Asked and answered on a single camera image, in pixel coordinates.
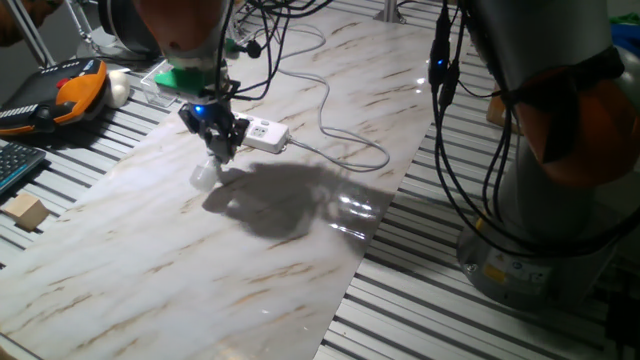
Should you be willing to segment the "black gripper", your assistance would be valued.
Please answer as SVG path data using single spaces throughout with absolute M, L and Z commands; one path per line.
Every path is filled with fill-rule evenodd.
M 221 148 L 219 158 L 223 164 L 235 157 L 249 127 L 249 121 L 234 115 L 228 103 L 186 103 L 179 109 L 178 116 L 192 134 L 204 141 L 209 157 L 217 159 L 217 148 Z

